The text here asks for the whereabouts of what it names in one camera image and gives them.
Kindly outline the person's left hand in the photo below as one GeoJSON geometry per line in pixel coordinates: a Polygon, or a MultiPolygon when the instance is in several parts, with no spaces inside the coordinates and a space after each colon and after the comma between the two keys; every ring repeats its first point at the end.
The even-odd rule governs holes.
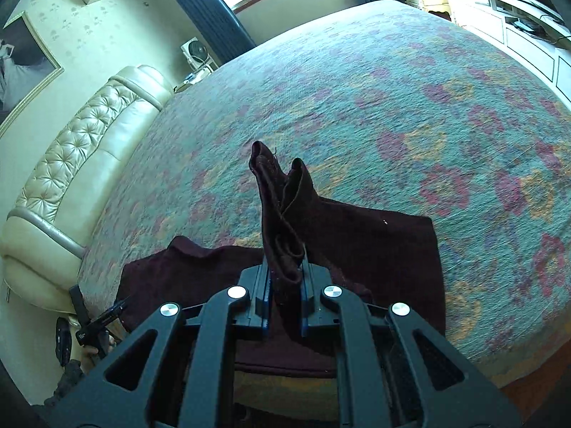
{"type": "Polygon", "coordinates": [[[91,368],[96,364],[98,349],[90,345],[80,345],[76,339],[79,331],[79,320],[75,316],[67,316],[72,340],[71,359],[78,360],[85,368],[91,368]]]}

